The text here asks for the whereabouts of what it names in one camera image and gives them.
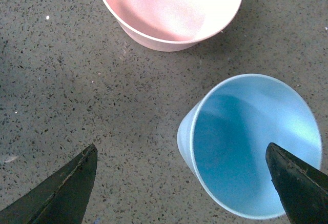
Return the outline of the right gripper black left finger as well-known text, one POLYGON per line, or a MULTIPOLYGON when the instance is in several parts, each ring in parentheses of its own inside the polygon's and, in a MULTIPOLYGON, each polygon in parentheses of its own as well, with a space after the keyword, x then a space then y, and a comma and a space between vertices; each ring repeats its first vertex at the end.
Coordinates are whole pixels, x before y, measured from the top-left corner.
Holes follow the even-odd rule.
POLYGON ((97 149, 70 162, 1 211, 1 223, 82 223, 94 186, 97 149))

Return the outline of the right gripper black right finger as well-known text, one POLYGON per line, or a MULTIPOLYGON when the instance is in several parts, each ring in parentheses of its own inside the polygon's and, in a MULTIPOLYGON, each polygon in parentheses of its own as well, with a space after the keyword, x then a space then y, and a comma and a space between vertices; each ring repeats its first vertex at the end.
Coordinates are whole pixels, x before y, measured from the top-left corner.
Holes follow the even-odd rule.
POLYGON ((265 159, 290 223, 327 223, 327 175, 273 142, 265 159))

